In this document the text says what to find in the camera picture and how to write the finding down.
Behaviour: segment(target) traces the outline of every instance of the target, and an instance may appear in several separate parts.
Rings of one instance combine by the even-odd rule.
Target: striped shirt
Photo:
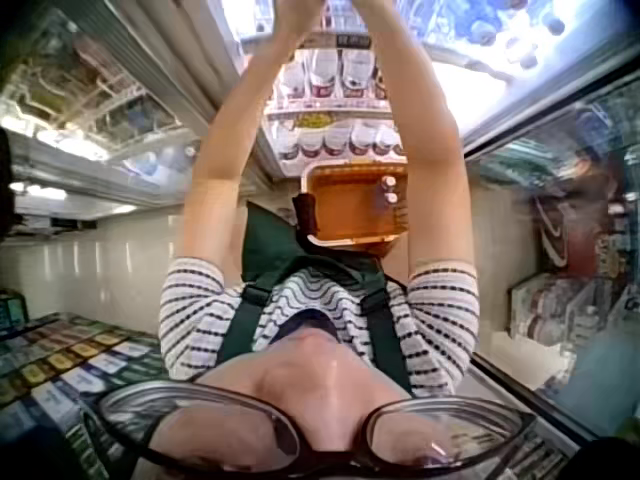
[[[162,290],[160,343],[172,378],[186,380],[216,366],[218,351],[240,305],[244,285],[224,288],[221,271],[194,258],[178,258]],[[452,393],[469,366],[477,341],[479,304],[473,267],[439,262],[410,278],[407,291],[387,282],[396,334],[416,396]],[[265,307],[252,348],[264,350],[280,326],[309,308],[324,312],[340,341],[373,366],[365,292],[342,286],[313,268],[278,285]]]

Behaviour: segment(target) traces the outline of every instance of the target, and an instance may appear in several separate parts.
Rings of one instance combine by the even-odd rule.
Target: green apron
[[[366,254],[311,244],[303,248],[297,241],[295,229],[280,217],[252,203],[248,204],[248,210],[242,253],[242,279],[247,283],[218,353],[217,364],[253,351],[258,322],[274,287],[298,270],[313,267],[339,285],[358,286],[365,291],[360,307],[367,318],[374,364],[412,394],[389,308],[386,277],[378,260]]]

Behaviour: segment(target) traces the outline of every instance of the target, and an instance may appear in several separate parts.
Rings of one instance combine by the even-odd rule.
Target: black glasses frame
[[[293,433],[296,436],[296,440],[298,441],[298,455],[295,460],[293,460],[292,463],[287,465],[286,467],[268,472],[233,472],[224,470],[222,468],[204,470],[191,465],[185,465],[184,463],[181,463],[174,458],[152,450],[151,448],[133,440],[131,437],[122,433],[122,431],[111,424],[103,414],[101,405],[105,400],[109,400],[110,396],[113,396],[114,394],[122,392],[126,389],[141,385],[148,387],[170,387],[188,385],[190,388],[197,387],[199,391],[206,392],[207,394],[211,395],[212,398],[218,396],[220,399],[226,399],[228,401],[234,402],[237,405],[244,404],[245,406],[250,408],[259,407],[265,412],[270,411],[277,416],[281,416],[283,419],[285,419],[288,423],[288,426],[291,427]],[[505,438],[504,441],[502,441],[500,444],[490,447],[479,454],[454,461],[453,463],[448,463],[443,466],[414,467],[398,465],[380,458],[373,452],[371,446],[369,445],[367,437],[371,429],[375,425],[375,421],[380,415],[392,412],[410,412],[410,407],[412,406],[414,406],[415,409],[419,409],[421,403],[433,403],[434,401],[440,402],[443,405],[449,404],[449,406],[451,405],[451,402],[465,402],[466,406],[473,404],[474,409],[476,409],[477,411],[484,411],[485,413],[491,414],[494,417],[496,415],[502,416],[503,420],[506,420],[508,422],[513,422],[513,416],[515,415],[520,420],[520,427],[508,438]],[[365,421],[360,427],[358,434],[356,435],[353,449],[351,451],[318,452],[311,448],[300,427],[298,427],[295,421],[289,415],[287,415],[286,412],[263,400],[259,400],[248,395],[222,388],[193,384],[190,382],[151,381],[134,386],[122,387],[115,391],[107,392],[98,399],[96,405],[97,407],[94,407],[91,410],[91,417],[93,418],[93,420],[97,421],[100,427],[117,443],[128,449],[130,452],[136,454],[138,457],[144,458],[145,460],[148,460],[149,462],[157,466],[165,467],[182,474],[188,474],[190,475],[189,478],[205,479],[212,478],[212,476],[215,475],[215,478],[221,480],[271,480],[283,478],[311,479],[326,476],[423,479],[438,477],[441,475],[465,470],[467,468],[481,464],[482,462],[490,458],[499,457],[501,455],[501,460],[493,468],[492,473],[490,473],[489,476],[486,477],[497,478],[504,471],[507,463],[520,449],[525,434],[532,427],[536,419],[535,415],[533,414],[524,413],[519,410],[505,407],[499,403],[482,399],[455,396],[436,396],[423,399],[400,400],[378,407],[370,412],[369,415],[367,415]],[[496,412],[496,410],[502,410],[504,414],[499,414]],[[151,434],[146,439],[147,441],[150,439],[152,433],[153,432],[151,432]]]

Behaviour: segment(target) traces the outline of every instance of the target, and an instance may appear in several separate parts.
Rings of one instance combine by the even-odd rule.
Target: sleeve
[[[227,303],[224,294],[222,272],[209,262],[177,258],[171,264],[162,288],[158,334],[172,378],[184,380],[215,365],[216,342],[221,344],[229,323],[214,314],[216,304]],[[208,334],[206,348],[202,345],[204,334]],[[197,362],[192,361],[194,352]]]
[[[480,304],[475,268],[439,262],[409,279],[407,301],[431,360],[451,389],[462,380],[478,340]]]

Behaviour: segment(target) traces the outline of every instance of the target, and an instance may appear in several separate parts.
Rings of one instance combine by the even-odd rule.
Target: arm
[[[353,0],[373,39],[409,159],[409,269],[473,263],[471,200],[458,128],[427,52],[391,0]]]
[[[324,0],[278,0],[268,45],[250,62],[204,139],[185,201],[181,255],[220,265],[231,239],[242,172],[283,63],[319,18]]]

